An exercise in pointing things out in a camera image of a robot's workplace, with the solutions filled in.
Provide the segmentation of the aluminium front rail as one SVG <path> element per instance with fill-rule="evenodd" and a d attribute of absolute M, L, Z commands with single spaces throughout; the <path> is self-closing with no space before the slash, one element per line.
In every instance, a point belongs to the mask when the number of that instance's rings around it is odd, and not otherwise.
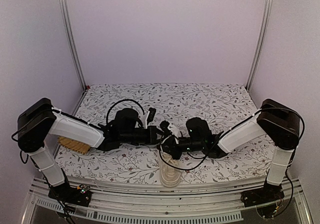
<path fill-rule="evenodd" d="M 72 186 L 89 185 L 87 207 L 74 206 L 76 224 L 313 224 L 298 179 L 284 180 L 285 194 L 279 216 L 266 218 L 272 202 L 246 207 L 244 191 L 260 188 L 264 178 L 165 188 L 158 184 L 133 184 L 70 177 Z"/>

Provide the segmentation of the yellow woven placemat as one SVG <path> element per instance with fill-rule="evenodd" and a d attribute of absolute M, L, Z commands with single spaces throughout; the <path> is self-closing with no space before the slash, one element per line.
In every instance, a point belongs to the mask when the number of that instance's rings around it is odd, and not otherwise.
<path fill-rule="evenodd" d="M 87 154 L 88 151 L 91 149 L 91 147 L 88 144 L 85 144 L 83 142 L 79 142 L 67 137 L 63 137 L 63 136 L 59 136 L 57 141 L 62 147 L 65 147 L 66 149 L 80 153 L 82 155 Z"/>

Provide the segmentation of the floral patterned table mat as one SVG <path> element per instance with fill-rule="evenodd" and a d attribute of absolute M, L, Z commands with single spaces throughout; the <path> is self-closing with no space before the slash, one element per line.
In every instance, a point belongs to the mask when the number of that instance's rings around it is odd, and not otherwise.
<path fill-rule="evenodd" d="M 96 84 L 92 85 L 76 113 L 87 122 L 104 124 L 117 111 L 132 108 L 138 112 L 155 108 L 153 125 L 168 121 L 188 135 L 186 121 L 199 117 L 217 134 L 243 121 L 256 111 L 245 87 L 240 84 Z M 261 136 L 220 159 L 201 161 L 201 152 L 183 154 L 181 184 L 205 184 L 264 177 L 269 170 L 274 144 Z M 158 185 L 158 151 L 151 146 L 123 144 L 108 152 L 91 149 L 79 154 L 60 147 L 55 158 L 70 177 L 98 181 Z"/>

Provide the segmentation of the left aluminium frame post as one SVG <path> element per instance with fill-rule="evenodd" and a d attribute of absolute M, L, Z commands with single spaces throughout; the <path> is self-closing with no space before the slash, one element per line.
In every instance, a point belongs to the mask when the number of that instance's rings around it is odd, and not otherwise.
<path fill-rule="evenodd" d="M 61 14 L 62 14 L 62 19 L 66 31 L 66 36 L 67 36 L 67 42 L 69 45 L 71 57 L 73 60 L 75 72 L 80 84 L 81 89 L 85 92 L 87 90 L 87 84 L 85 81 L 85 76 L 83 73 L 83 69 L 81 67 L 77 47 L 76 47 L 76 42 L 74 39 L 73 35 L 73 30 L 72 30 L 72 24 L 71 24 L 71 19 L 70 19 L 70 14 L 68 10 L 68 3 L 67 0 L 59 0 L 59 5 L 61 9 Z"/>

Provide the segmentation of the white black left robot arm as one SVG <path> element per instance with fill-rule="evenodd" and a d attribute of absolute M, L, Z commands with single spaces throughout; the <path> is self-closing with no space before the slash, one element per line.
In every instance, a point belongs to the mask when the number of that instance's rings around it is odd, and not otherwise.
<path fill-rule="evenodd" d="M 121 144 L 156 145 L 163 132 L 150 125 L 155 113 L 156 110 L 150 108 L 140 118 L 134 109 L 124 108 L 105 125 L 94 125 L 61 111 L 44 97 L 19 115 L 17 131 L 11 135 L 11 139 L 31 158 L 49 184 L 55 187 L 55 193 L 63 201 L 70 201 L 75 195 L 74 189 L 67 184 L 63 170 L 46 148 L 46 137 L 58 136 L 60 145 L 81 154 L 91 148 L 108 152 L 118 149 Z"/>

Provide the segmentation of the right aluminium frame post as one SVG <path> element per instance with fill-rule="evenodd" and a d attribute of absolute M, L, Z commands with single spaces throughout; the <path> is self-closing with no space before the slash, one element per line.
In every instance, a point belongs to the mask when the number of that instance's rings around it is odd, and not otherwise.
<path fill-rule="evenodd" d="M 251 67 L 249 70 L 249 75 L 245 85 L 245 88 L 248 92 L 250 92 L 252 89 L 254 79 L 258 70 L 261 54 L 263 51 L 263 45 L 264 45 L 264 41 L 265 41 L 267 29 L 268 29 L 268 24 L 270 20 L 270 15 L 272 11 L 272 5 L 273 5 L 273 0 L 265 0 L 257 44 L 254 51 Z"/>

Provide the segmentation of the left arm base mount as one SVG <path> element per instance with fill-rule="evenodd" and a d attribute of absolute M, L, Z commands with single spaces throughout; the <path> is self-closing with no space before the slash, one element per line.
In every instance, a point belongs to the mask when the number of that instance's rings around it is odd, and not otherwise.
<path fill-rule="evenodd" d="M 77 187 L 71 187 L 68 183 L 64 183 L 50 187 L 48 197 L 57 201 L 88 207 L 91 202 L 92 192 L 88 185 L 80 184 Z"/>

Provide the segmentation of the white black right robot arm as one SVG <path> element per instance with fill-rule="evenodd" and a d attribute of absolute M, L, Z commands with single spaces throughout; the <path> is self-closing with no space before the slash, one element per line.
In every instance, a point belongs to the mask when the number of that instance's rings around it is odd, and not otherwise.
<path fill-rule="evenodd" d="M 213 134 L 208 123 L 199 117 L 187 120 L 188 137 L 181 136 L 179 129 L 167 121 L 163 121 L 160 128 L 164 131 L 158 146 L 160 181 L 166 188 L 176 187 L 181 181 L 179 160 L 183 153 L 201 151 L 205 158 L 220 159 L 258 137 L 269 136 L 275 151 L 265 186 L 258 192 L 262 202 L 269 202 L 278 194 L 278 187 L 304 133 L 305 123 L 296 111 L 266 99 L 250 117 L 218 134 Z"/>

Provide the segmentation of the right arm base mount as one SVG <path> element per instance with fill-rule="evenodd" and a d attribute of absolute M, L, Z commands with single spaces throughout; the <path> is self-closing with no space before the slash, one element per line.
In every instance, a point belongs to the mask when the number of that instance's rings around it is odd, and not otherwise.
<path fill-rule="evenodd" d="M 245 207 L 252 207 L 269 202 L 274 202 L 285 197 L 282 185 L 269 184 L 266 181 L 263 187 L 243 191 L 240 200 Z"/>

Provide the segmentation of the cream lace platform sneaker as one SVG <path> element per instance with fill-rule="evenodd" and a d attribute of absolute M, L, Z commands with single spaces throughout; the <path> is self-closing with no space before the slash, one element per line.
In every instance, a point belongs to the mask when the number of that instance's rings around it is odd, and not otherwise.
<path fill-rule="evenodd" d="M 159 148 L 159 166 L 160 166 L 160 181 L 165 188 L 177 187 L 181 182 L 180 161 L 165 153 L 162 148 Z"/>

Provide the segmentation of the aluminium frame post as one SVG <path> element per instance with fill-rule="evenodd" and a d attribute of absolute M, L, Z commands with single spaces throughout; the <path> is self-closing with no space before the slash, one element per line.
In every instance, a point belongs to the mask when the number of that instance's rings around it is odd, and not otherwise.
<path fill-rule="evenodd" d="M 267 29 L 268 29 L 268 24 L 270 20 L 270 15 L 272 11 L 272 5 L 273 5 L 273 0 L 265 0 L 257 44 L 254 51 L 251 67 L 249 70 L 249 75 L 245 85 L 245 88 L 248 92 L 250 92 L 252 89 L 254 79 L 258 70 L 261 54 L 263 51 L 263 45 L 264 45 L 264 41 L 265 41 Z"/>
<path fill-rule="evenodd" d="M 71 57 L 73 60 L 75 72 L 80 84 L 81 89 L 85 92 L 87 90 L 87 84 L 85 81 L 85 76 L 83 73 L 83 69 L 81 67 L 77 47 L 76 47 L 76 42 L 74 39 L 73 35 L 73 30 L 72 30 L 72 24 L 71 24 L 71 19 L 70 19 L 70 14 L 68 10 L 68 3 L 67 0 L 59 0 L 59 5 L 61 9 L 61 14 L 62 14 L 62 19 L 66 31 L 66 36 L 67 36 L 67 42 L 69 45 Z"/>

